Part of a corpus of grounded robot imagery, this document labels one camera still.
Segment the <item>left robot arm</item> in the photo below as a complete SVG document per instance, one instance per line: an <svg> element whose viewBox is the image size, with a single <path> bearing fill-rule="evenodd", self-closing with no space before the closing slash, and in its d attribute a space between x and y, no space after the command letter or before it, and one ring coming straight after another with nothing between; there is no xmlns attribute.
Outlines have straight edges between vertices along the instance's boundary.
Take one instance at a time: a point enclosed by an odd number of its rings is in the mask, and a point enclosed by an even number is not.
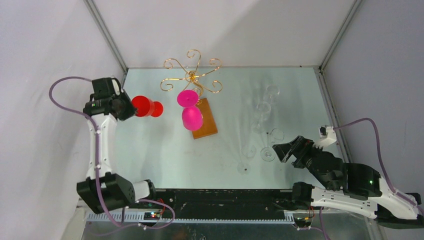
<svg viewBox="0 0 424 240"><path fill-rule="evenodd" d="M78 195L95 214L130 207L137 200L153 208L158 202L153 182L131 183L117 172L117 124L133 117L136 108L115 77L94 79L91 84L93 93L82 110L90 134L90 160L85 180L76 185Z"/></svg>

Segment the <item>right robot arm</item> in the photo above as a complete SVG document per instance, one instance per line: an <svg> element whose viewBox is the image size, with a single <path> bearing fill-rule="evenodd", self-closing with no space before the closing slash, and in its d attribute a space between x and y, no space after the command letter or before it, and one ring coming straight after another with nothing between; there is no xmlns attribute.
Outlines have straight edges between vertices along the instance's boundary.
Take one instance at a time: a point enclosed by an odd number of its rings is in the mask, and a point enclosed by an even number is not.
<svg viewBox="0 0 424 240"><path fill-rule="evenodd" d="M288 143L273 144L278 159L285 163L295 157L294 168L307 169L322 185L296 182L291 204L297 209L325 207L356 213L390 229L422 229L424 215L419 210L418 194L392 190L374 168L360 163L346 163L324 148L335 137L314 142L298 136Z"/></svg>

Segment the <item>red wine glass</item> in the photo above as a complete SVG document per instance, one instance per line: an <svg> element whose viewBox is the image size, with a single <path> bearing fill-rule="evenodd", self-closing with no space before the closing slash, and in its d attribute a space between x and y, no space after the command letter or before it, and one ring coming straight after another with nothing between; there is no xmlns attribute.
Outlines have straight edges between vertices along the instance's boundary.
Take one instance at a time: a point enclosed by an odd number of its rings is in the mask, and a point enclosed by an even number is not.
<svg viewBox="0 0 424 240"><path fill-rule="evenodd" d="M150 98L138 95L131 100L131 104L136 108L136 117L160 117L164 112L164 107L159 101L152 101Z"/></svg>

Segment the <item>pink wine glass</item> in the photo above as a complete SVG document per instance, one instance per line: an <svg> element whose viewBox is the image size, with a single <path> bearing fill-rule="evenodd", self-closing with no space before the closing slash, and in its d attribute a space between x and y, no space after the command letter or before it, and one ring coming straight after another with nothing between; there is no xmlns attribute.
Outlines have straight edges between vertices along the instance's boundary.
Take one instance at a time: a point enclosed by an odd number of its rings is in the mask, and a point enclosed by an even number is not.
<svg viewBox="0 0 424 240"><path fill-rule="evenodd" d="M203 115L197 107L199 95L194 90L183 90L177 96L177 103L183 107L181 119L189 131L197 131L203 125Z"/></svg>

